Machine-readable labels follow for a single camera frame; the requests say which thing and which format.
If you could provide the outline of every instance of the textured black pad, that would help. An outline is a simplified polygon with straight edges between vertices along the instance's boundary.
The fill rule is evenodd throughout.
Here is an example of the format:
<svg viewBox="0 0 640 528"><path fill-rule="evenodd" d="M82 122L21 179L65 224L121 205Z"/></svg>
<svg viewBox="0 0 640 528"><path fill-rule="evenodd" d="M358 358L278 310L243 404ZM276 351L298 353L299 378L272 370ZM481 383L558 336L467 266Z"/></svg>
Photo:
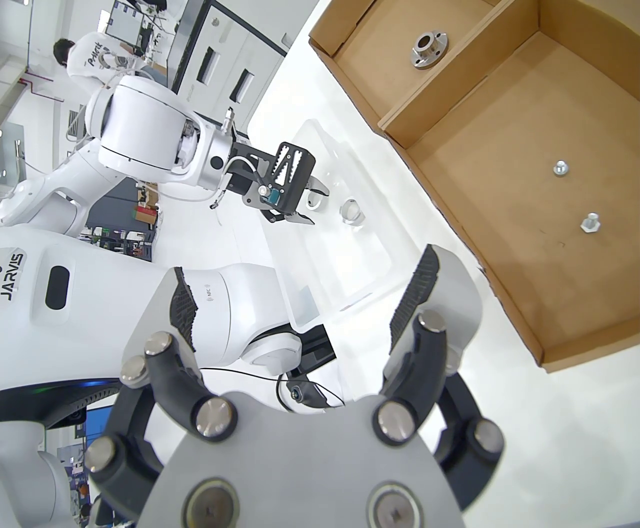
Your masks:
<svg viewBox="0 0 640 528"><path fill-rule="evenodd" d="M418 266L415 268L406 290L404 290L400 304L398 304L394 316L391 318L391 324L389 325L391 327L391 350L396 346L406 325L411 322L415 309L426 302L429 295L431 295L439 271L440 261L438 260L438 255L433 247L429 245L424 250L420 262L418 262Z"/></svg>
<svg viewBox="0 0 640 528"><path fill-rule="evenodd" d="M174 268L173 270L178 279L178 286L173 292L171 305L169 306L169 322L176 327L180 335L184 337L184 340L195 352L193 341L191 340L191 329L193 328L193 320L196 318L198 305L193 299L191 288L184 280L182 268Z"/></svg>

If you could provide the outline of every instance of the pipe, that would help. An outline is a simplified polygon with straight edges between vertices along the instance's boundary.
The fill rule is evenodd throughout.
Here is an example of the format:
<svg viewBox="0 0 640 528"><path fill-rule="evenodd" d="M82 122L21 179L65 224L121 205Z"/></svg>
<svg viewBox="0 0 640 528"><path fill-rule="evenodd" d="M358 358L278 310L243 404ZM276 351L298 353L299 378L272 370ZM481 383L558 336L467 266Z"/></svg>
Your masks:
<svg viewBox="0 0 640 528"><path fill-rule="evenodd" d="M26 73L27 75L32 75L32 76L34 76L34 77L37 77L37 78L39 78L39 79L44 79L45 81L51 81L51 82L53 82L53 79L49 79L48 77L42 77L41 75L35 74L35 73L33 73L33 72L30 72L30 71L29 71L29 67L28 67L28 66L27 66L27 69L25 70L25 72L24 72L24 73Z"/></svg>
<svg viewBox="0 0 640 528"><path fill-rule="evenodd" d="M64 102L64 99L58 99L57 97L51 97L50 95L44 95L42 93L36 93L33 91L33 81L30 81L29 79L23 79L22 77L20 77L20 81L18 81L20 84L24 84L25 86L30 86L31 87L31 93L33 95L37 95L38 97L44 97L45 99L51 99L52 101L57 101L57 102Z"/></svg>
<svg viewBox="0 0 640 528"><path fill-rule="evenodd" d="M33 4L35 0L31 0L31 13L29 15L29 35L27 37L27 71L29 71L29 54L31 52L31 23L33 22Z"/></svg>

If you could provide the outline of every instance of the gray metal plate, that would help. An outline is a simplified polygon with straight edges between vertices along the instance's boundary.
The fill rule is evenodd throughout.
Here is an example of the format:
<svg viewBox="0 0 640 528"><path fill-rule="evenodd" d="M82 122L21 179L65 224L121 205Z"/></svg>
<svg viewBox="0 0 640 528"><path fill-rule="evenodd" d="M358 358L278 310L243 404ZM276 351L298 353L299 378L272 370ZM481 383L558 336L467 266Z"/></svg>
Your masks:
<svg viewBox="0 0 640 528"><path fill-rule="evenodd" d="M274 410L240 392L225 394L238 425L220 444L185 436L164 467L138 528L180 527L184 501L202 481L219 477L235 489L236 528L365 528L367 500L389 481L409 488L425 528L463 528L438 463L419 436L388 447L371 417L382 396L367 396L324 414Z"/></svg>

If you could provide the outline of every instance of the metal flange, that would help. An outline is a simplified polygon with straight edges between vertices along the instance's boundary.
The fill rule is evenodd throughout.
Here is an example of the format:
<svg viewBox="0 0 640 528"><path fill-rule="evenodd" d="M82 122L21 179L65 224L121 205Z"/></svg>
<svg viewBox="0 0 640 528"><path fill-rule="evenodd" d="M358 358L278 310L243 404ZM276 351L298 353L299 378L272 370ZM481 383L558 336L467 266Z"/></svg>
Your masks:
<svg viewBox="0 0 640 528"><path fill-rule="evenodd" d="M443 31L427 31L415 41L411 50L411 64L422 70L437 63L447 52L449 38Z"/></svg>

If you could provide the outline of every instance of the white cabinet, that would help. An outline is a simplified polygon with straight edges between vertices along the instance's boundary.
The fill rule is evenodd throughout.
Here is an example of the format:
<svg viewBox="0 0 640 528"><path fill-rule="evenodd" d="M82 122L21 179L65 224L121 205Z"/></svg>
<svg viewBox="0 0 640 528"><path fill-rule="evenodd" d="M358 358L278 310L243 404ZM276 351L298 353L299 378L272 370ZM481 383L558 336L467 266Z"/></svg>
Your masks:
<svg viewBox="0 0 640 528"><path fill-rule="evenodd" d="M282 55L215 7L202 26L178 94L221 122L227 108L245 131Z"/></svg>
<svg viewBox="0 0 640 528"><path fill-rule="evenodd" d="M219 0L274 44L288 51L318 0Z"/></svg>

